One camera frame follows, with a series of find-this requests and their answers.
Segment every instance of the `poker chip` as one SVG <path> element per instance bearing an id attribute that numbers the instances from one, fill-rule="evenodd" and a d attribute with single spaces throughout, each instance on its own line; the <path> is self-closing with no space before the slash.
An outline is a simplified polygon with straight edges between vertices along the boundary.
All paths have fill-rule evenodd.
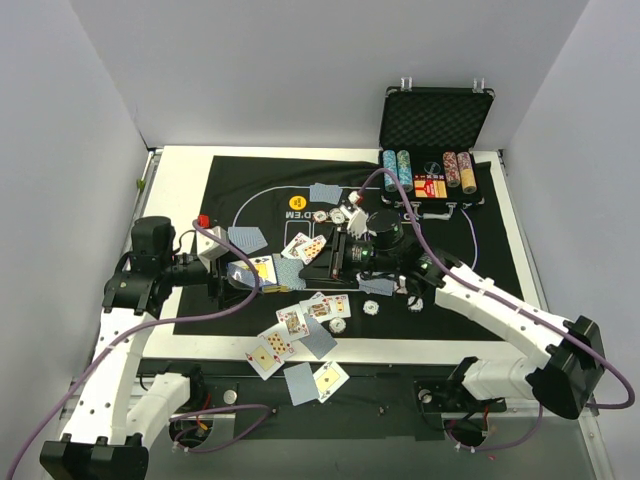
<path id="1" fill-rule="evenodd" d="M 364 302 L 364 306 L 362 307 L 362 311 L 367 315 L 377 315 L 380 310 L 380 305 L 378 302 L 374 302 L 373 300 L 367 300 Z"/>
<path id="2" fill-rule="evenodd" d="M 313 221 L 316 223 L 326 222 L 329 216 L 327 212 L 324 210 L 318 210 L 317 212 L 313 212 Z"/>
<path id="3" fill-rule="evenodd" d="M 458 170 L 458 159 L 455 152 L 444 152 L 442 163 L 444 164 L 444 176 L 447 179 L 447 186 L 455 188 L 460 185 L 460 171 Z"/>
<path id="4" fill-rule="evenodd" d="M 344 213 L 342 213 L 339 208 L 331 210 L 329 212 L 329 218 L 331 218 L 331 221 L 336 225 L 342 225 L 347 220 Z"/>
<path id="5" fill-rule="evenodd" d="M 347 328 L 347 322 L 344 318 L 334 318 L 329 322 L 329 330 L 331 333 L 340 334 Z"/>
<path id="6" fill-rule="evenodd" d="M 411 296 L 407 300 L 407 305 L 410 312 L 421 312 L 424 308 L 424 302 L 421 298 L 416 299 L 416 297 Z"/>

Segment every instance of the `purple cable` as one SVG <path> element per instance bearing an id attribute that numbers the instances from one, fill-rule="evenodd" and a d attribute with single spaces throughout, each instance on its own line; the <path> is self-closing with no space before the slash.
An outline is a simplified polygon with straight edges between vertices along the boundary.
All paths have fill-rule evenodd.
<path id="1" fill-rule="evenodd" d="M 269 415 L 271 414 L 271 407 L 268 407 L 267 405 L 260 405 L 257 403 L 250 403 L 247 405 L 233 405 L 230 407 L 210 408 L 208 410 L 200 410 L 198 412 L 190 412 L 190 413 L 185 413 L 184 415 L 178 415 L 177 417 L 173 417 L 169 421 L 177 422 L 179 420 L 185 420 L 187 418 L 196 417 L 198 415 L 211 415 L 215 413 L 235 412 L 236 410 L 266 410 L 266 412 L 258 420 L 252 423 L 244 432 L 240 433 L 237 437 L 233 437 L 228 442 L 222 443 L 220 445 L 216 445 L 215 447 L 211 447 L 211 448 L 203 448 L 198 450 L 189 449 L 189 453 L 213 453 L 233 445 L 238 440 L 246 437 L 251 432 L 253 432 L 262 422 L 264 422 L 269 417 Z M 183 430 L 178 435 L 176 435 L 176 437 L 174 438 L 174 441 L 177 442 L 178 440 L 180 440 L 180 438 L 182 438 L 182 436 L 185 433 L 191 430 L 193 429 Z"/>
<path id="2" fill-rule="evenodd" d="M 473 222 L 469 218 L 469 215 L 467 215 L 467 212 L 465 212 L 462 208 L 460 209 L 460 211 L 467 219 L 467 222 L 469 222 L 469 228 L 471 229 L 471 237 L 473 238 L 473 263 L 471 264 L 471 270 L 475 270 L 476 263 L 478 263 L 478 239 L 476 238 L 476 228 L 473 226 Z"/>
<path id="3" fill-rule="evenodd" d="M 509 443 L 503 443 L 502 445 L 495 445 L 495 446 L 482 446 L 482 445 L 480 445 L 479 447 L 470 447 L 470 446 L 464 445 L 463 443 L 460 443 L 458 440 L 456 440 L 453 437 L 453 435 L 451 434 L 451 430 L 447 430 L 447 435 L 449 435 L 449 438 L 451 440 L 453 440 L 454 442 L 456 442 L 457 444 L 459 444 L 460 448 L 462 448 L 464 450 L 473 450 L 474 452 L 488 452 L 488 451 L 492 451 L 492 450 L 506 450 L 507 448 L 513 448 L 513 447 L 517 447 L 518 445 L 522 445 L 524 442 L 526 442 L 531 437 L 533 437 L 533 435 L 540 428 L 540 425 L 542 425 L 543 413 L 544 413 L 544 409 L 542 408 L 542 405 L 540 405 L 540 407 L 538 409 L 538 418 L 537 418 L 536 424 L 533 426 L 533 428 L 531 430 L 529 430 L 527 433 L 525 433 L 518 440 L 514 440 L 513 442 L 509 442 Z"/>
<path id="4" fill-rule="evenodd" d="M 216 320 L 218 318 L 222 318 L 222 317 L 225 317 L 227 315 L 231 315 L 231 314 L 237 312 L 238 310 L 241 310 L 244 307 L 246 307 L 256 297 L 256 295 L 258 294 L 258 290 L 260 289 L 260 276 L 258 275 L 258 271 L 256 270 L 256 267 L 253 266 L 253 264 L 251 263 L 249 258 L 241 250 L 239 250 L 236 247 L 234 247 L 231 243 L 225 242 L 221 238 L 216 237 L 215 235 L 213 235 L 209 231 L 207 231 L 204 228 L 200 227 L 200 225 L 198 225 L 197 220 L 193 221 L 193 228 L 195 228 L 198 232 L 202 233 L 204 236 L 209 237 L 214 242 L 219 243 L 223 247 L 229 249 L 229 251 L 231 253 L 235 254 L 240 260 L 242 260 L 243 262 L 245 262 L 247 264 L 247 266 L 249 267 L 249 270 L 251 270 L 251 273 L 253 273 L 253 277 L 254 277 L 254 280 L 255 280 L 255 284 L 254 284 L 253 289 L 251 290 L 251 293 L 249 294 L 249 296 L 247 298 L 245 298 L 239 304 L 234 305 L 233 307 L 230 307 L 230 308 L 228 308 L 226 310 L 222 310 L 220 312 L 211 313 L 211 314 L 208 314 L 208 315 L 199 315 L 199 316 L 190 316 L 190 317 L 181 317 L 181 318 L 168 318 L 168 319 L 165 319 L 165 320 L 158 320 L 158 321 L 155 321 L 155 322 L 143 323 L 143 324 L 140 324 L 140 325 L 136 325 L 135 327 L 130 328 L 126 332 L 123 332 L 119 336 L 117 336 L 109 344 L 109 346 L 106 347 L 95 358 L 95 360 L 93 362 L 91 362 L 91 364 L 82 373 L 82 375 L 80 375 L 78 380 L 71 386 L 69 391 L 60 399 L 60 401 L 58 403 L 55 404 L 55 406 L 49 411 L 49 413 L 47 413 L 45 418 L 40 423 L 38 423 L 38 425 L 33 430 L 33 432 L 31 432 L 31 434 L 27 437 L 27 439 L 24 441 L 24 443 L 22 444 L 22 446 L 18 450 L 18 453 L 14 457 L 13 461 L 11 462 L 11 465 L 9 466 L 9 469 L 7 471 L 7 475 L 5 477 L 6 480 L 12 480 L 13 479 L 13 475 L 16 473 L 16 470 L 18 469 L 18 465 L 20 465 L 20 461 L 22 460 L 22 457 L 27 452 L 27 450 L 29 449 L 29 447 L 31 446 L 33 441 L 40 434 L 40 432 L 42 432 L 44 427 L 56 416 L 56 413 L 58 413 L 60 410 L 62 410 L 62 408 L 64 407 L 65 403 L 67 403 L 67 401 L 80 388 L 80 386 L 82 386 L 84 384 L 84 382 L 87 381 L 89 376 L 91 376 L 91 374 L 96 370 L 96 368 L 98 368 L 98 366 L 107 357 L 107 355 L 109 355 L 109 353 L 111 353 L 112 347 L 115 347 L 120 342 L 122 342 L 125 338 L 127 338 L 127 337 L 133 335 L 134 333 L 137 333 L 137 332 L 139 332 L 141 330 L 144 330 L 145 328 L 152 328 L 152 327 L 157 327 L 157 326 L 160 326 L 160 325 L 167 325 L 169 323 L 190 323 L 190 322 L 201 322 L 201 321 L 204 321 L 204 320 Z"/>
<path id="5" fill-rule="evenodd" d="M 416 222 L 416 219 L 412 215 L 413 209 L 411 208 L 411 203 L 409 202 L 409 199 L 407 198 L 406 192 L 404 191 L 404 189 L 401 188 L 401 184 L 400 184 L 400 181 L 398 180 L 398 177 L 391 170 L 389 170 L 388 168 L 379 168 L 375 172 L 373 172 L 371 175 L 369 175 L 369 178 L 367 178 L 367 180 L 364 182 L 364 185 L 362 185 L 362 187 L 360 187 L 360 190 L 358 190 L 358 195 L 360 197 L 362 197 L 362 195 L 364 194 L 365 189 L 369 186 L 369 184 L 373 181 L 373 179 L 375 177 L 377 177 L 378 175 L 383 174 L 383 173 L 386 173 L 387 175 L 389 175 L 389 177 L 394 181 L 394 183 L 398 187 L 398 193 L 402 197 L 402 203 L 404 204 L 404 208 L 409 213 L 409 221 L 411 222 L 411 226 L 413 227 L 413 231 L 415 232 L 416 238 L 418 239 L 418 242 L 420 242 L 420 245 L 422 246 L 424 251 L 427 253 L 427 255 L 429 255 L 429 257 L 431 257 L 431 260 L 433 261 L 433 263 L 440 270 L 442 270 L 445 274 L 447 274 L 453 280 L 458 282 L 460 285 L 468 288 L 469 290 L 471 290 L 473 292 L 479 292 L 480 288 L 478 288 L 475 285 L 473 285 L 472 283 L 469 283 L 466 280 L 458 277 L 455 273 L 453 273 L 451 270 L 449 270 L 440 261 L 440 259 L 437 257 L 437 255 L 435 253 L 433 253 L 433 250 L 431 250 L 431 247 L 429 246 L 429 244 L 425 240 L 424 236 L 422 236 L 422 233 L 420 233 L 420 226 L 418 225 L 418 222 Z M 626 401 L 622 402 L 622 403 L 602 403 L 602 404 L 601 403 L 587 403 L 586 404 L 587 407 L 590 407 L 590 408 L 601 408 L 603 410 L 622 410 L 622 409 L 631 407 L 635 403 L 635 401 L 636 401 L 636 392 L 634 391 L 633 386 L 631 385 L 629 380 L 627 380 L 627 378 L 624 375 L 622 375 L 622 373 L 620 373 L 620 371 L 615 366 L 613 366 L 611 364 L 611 362 L 609 362 L 606 358 L 604 358 L 602 355 L 600 355 L 598 352 L 596 352 L 593 348 L 591 348 L 587 344 L 581 342 L 580 340 L 578 340 L 574 336 L 569 335 L 567 332 L 562 331 L 561 329 L 559 329 L 555 325 L 547 322 L 543 318 L 540 318 L 539 316 L 535 315 L 535 313 L 531 313 L 531 312 L 528 312 L 526 310 L 519 310 L 517 305 L 514 305 L 513 303 L 511 303 L 506 298 L 502 298 L 500 295 L 498 295 L 498 294 L 496 294 L 494 292 L 485 291 L 484 295 L 486 295 L 489 298 L 494 299 L 495 301 L 501 303 L 502 305 L 506 306 L 507 308 L 510 308 L 512 310 L 518 311 L 518 313 L 520 315 L 528 318 L 529 320 L 532 320 L 534 323 L 539 323 L 540 325 L 543 325 L 544 327 L 548 328 L 549 330 L 551 330 L 552 332 L 556 333 L 557 335 L 560 335 L 562 338 L 564 338 L 568 342 L 572 343 L 573 345 L 575 345 L 576 347 L 578 347 L 582 351 L 588 353 L 600 365 L 602 365 L 606 370 L 609 370 L 620 381 L 620 383 L 622 383 L 624 388 L 627 390 L 627 394 L 629 395 L 629 398 Z"/>

